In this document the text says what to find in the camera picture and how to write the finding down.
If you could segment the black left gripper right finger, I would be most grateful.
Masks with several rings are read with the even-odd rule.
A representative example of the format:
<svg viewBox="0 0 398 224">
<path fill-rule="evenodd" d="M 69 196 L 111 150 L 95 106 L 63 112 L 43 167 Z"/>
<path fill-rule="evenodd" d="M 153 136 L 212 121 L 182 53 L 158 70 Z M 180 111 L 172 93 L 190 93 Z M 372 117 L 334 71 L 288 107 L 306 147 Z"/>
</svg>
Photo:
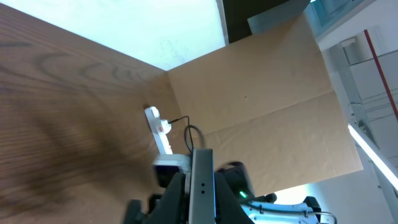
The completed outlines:
<svg viewBox="0 0 398 224">
<path fill-rule="evenodd" d="M 222 174 L 215 174 L 216 224 L 254 224 L 236 200 Z"/>
</svg>

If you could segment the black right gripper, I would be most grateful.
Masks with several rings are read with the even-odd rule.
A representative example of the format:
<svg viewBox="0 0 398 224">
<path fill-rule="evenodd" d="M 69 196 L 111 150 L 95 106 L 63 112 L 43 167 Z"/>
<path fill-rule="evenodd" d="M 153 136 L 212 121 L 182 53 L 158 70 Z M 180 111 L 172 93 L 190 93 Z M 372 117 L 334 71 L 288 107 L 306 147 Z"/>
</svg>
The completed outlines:
<svg viewBox="0 0 398 224">
<path fill-rule="evenodd" d="M 148 211 L 142 211 L 140 200 L 132 199 L 128 202 L 123 218 L 123 224 L 142 224 L 143 220 L 155 209 L 161 199 L 161 194 L 153 194 L 148 199 Z"/>
</svg>

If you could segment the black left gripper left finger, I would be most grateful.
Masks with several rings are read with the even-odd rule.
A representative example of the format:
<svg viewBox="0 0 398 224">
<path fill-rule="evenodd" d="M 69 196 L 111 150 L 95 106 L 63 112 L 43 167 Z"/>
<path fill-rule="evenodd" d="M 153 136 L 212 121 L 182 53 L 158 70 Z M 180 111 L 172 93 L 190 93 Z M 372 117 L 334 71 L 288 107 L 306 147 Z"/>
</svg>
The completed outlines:
<svg viewBox="0 0 398 224">
<path fill-rule="evenodd" d="M 145 224 L 179 223 L 184 183 L 185 175 L 183 173 L 176 173 L 155 209 L 144 220 Z"/>
</svg>

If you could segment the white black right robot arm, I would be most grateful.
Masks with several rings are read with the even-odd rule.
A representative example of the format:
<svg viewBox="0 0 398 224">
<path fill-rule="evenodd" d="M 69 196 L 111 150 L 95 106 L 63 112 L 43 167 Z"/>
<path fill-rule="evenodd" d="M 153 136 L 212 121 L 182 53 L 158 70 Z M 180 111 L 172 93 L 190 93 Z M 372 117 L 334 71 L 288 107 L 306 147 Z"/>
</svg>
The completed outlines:
<svg viewBox="0 0 398 224">
<path fill-rule="evenodd" d="M 194 176 L 198 170 L 176 173 L 161 196 L 152 196 L 149 213 L 142 213 L 140 201 L 131 200 L 123 223 L 320 223 L 322 216 L 334 216 L 322 211 L 315 197 L 296 205 L 268 203 L 265 197 L 249 198 L 245 192 L 235 198 L 223 173 L 214 172 L 212 165 L 205 167 L 204 182 Z"/>
</svg>

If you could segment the white charger plug adapter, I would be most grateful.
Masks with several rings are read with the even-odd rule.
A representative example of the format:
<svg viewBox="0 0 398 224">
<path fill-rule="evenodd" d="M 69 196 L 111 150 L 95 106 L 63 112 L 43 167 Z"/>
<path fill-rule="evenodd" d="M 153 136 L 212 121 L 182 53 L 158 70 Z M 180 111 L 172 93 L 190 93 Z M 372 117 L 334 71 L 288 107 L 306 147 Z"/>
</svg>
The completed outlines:
<svg viewBox="0 0 398 224">
<path fill-rule="evenodd" d="M 161 119 L 157 125 L 159 134 L 168 134 L 172 129 L 171 124 L 166 119 Z"/>
</svg>

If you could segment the white power strip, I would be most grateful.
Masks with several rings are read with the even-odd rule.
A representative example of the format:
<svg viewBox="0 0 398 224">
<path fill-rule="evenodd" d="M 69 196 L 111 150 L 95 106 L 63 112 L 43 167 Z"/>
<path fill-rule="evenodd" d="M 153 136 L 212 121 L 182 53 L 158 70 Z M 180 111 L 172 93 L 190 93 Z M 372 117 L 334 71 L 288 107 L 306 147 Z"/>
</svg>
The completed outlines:
<svg viewBox="0 0 398 224">
<path fill-rule="evenodd" d="M 159 110 L 150 106 L 144 110 L 150 130 L 160 154 L 173 154 L 167 134 L 171 131 L 171 124 L 160 117 Z"/>
</svg>

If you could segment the brown cardboard panel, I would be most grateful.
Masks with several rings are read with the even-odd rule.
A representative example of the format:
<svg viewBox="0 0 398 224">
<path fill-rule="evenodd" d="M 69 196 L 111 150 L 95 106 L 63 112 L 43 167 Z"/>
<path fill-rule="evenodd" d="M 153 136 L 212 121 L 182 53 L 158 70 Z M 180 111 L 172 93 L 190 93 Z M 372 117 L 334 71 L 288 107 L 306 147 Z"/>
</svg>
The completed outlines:
<svg viewBox="0 0 398 224">
<path fill-rule="evenodd" d="M 322 54 L 304 15 L 167 72 L 165 119 L 198 126 L 215 165 L 241 161 L 255 193 L 360 171 Z"/>
</svg>

